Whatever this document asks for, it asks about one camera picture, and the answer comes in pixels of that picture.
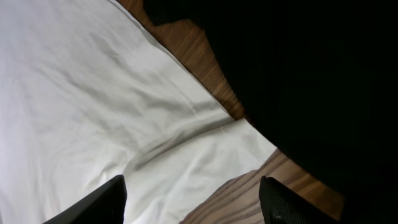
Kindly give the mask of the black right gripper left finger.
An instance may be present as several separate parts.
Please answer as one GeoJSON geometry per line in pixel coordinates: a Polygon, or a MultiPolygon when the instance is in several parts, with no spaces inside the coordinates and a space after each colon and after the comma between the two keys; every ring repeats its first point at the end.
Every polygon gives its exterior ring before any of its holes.
{"type": "Polygon", "coordinates": [[[44,224],[123,224],[127,200],[123,175],[116,175],[44,224]]]}

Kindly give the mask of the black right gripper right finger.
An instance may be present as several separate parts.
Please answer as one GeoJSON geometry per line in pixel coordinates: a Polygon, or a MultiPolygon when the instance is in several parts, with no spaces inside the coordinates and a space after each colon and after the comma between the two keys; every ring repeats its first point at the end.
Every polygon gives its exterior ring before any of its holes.
{"type": "Polygon", "coordinates": [[[259,201],[265,224],[337,224],[273,177],[261,177],[259,201]]]}

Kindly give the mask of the white t-shirt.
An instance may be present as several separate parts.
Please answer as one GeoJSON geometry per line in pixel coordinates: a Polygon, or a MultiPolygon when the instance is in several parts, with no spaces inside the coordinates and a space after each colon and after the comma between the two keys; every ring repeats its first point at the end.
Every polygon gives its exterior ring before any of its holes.
{"type": "Polygon", "coordinates": [[[126,223],[178,223],[275,146],[116,1],[1,2],[1,222],[124,176],[126,223]]]}

